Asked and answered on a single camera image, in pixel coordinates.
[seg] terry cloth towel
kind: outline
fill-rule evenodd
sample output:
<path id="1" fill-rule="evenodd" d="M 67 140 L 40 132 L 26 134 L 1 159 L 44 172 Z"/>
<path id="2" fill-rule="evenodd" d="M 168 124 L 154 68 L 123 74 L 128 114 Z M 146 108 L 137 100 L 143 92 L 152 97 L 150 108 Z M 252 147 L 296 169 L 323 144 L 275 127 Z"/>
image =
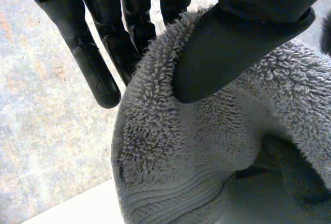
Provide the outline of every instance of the terry cloth towel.
<path id="1" fill-rule="evenodd" d="M 181 104 L 173 71 L 205 12 L 152 42 L 124 93 L 112 167 L 125 222 L 331 223 L 329 57 L 289 41 Z"/>

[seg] gray towel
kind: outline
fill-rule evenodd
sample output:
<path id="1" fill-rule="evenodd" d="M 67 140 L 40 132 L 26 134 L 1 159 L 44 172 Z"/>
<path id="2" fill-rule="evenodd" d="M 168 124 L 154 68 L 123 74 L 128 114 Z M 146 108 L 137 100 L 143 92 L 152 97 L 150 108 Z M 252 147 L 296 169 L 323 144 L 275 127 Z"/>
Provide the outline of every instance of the gray towel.
<path id="1" fill-rule="evenodd" d="M 298 207 L 282 223 L 331 223 L 329 57 L 289 41 L 216 94 L 181 104 L 173 70 L 205 12 L 184 14 L 152 42 L 124 93 L 112 166 L 125 222 L 215 223 L 271 175 L 262 185 L 283 187 Z"/>

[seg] robotic hand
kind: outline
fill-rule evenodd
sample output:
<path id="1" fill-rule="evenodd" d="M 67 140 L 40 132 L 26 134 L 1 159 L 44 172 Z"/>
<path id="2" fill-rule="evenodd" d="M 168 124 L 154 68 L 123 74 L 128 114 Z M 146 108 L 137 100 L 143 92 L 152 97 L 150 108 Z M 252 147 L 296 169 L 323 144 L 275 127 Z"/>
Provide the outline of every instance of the robotic hand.
<path id="1" fill-rule="evenodd" d="M 128 32 L 122 22 L 121 0 L 35 2 L 58 27 L 100 106 L 115 107 L 121 99 L 121 93 L 87 26 L 84 3 L 91 12 L 103 45 L 127 85 L 148 41 L 156 37 L 154 24 L 149 17 L 151 0 L 122 0 Z M 177 19 L 190 2 L 160 0 L 164 23 L 169 24 Z"/>
<path id="2" fill-rule="evenodd" d="M 35 0 L 59 28 L 96 100 L 104 108 L 121 95 L 84 20 L 82 0 Z M 151 0 L 84 0 L 102 42 L 128 84 L 148 40 L 155 37 L 148 11 Z M 191 0 L 160 0 L 165 24 L 178 18 Z M 198 21 L 173 78 L 174 96 L 191 103 L 213 94 L 274 48 L 306 30 L 317 0 L 219 0 Z M 330 43 L 329 36 L 325 42 Z"/>

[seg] concrete floor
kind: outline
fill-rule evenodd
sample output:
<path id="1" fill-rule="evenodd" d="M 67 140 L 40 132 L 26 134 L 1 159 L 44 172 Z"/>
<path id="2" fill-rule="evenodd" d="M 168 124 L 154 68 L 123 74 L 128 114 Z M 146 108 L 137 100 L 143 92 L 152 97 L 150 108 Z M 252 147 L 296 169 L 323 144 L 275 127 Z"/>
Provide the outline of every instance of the concrete floor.
<path id="1" fill-rule="evenodd" d="M 99 107 L 55 25 L 33 0 L 0 0 L 0 223 L 21 223 L 111 178 L 117 108 Z M 216 0 L 192 0 L 189 8 Z M 331 0 L 300 36 L 318 47 Z M 152 21 L 163 30 L 159 0 Z M 124 90 L 86 19 L 112 74 Z"/>

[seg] white surface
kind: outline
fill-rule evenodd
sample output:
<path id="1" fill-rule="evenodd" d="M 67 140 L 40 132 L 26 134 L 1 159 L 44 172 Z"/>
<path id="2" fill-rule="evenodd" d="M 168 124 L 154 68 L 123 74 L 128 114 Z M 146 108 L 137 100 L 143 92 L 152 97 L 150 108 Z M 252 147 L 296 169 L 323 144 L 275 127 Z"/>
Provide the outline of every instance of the white surface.
<path id="1" fill-rule="evenodd" d="M 23 224 L 123 224 L 115 184 L 108 180 Z"/>

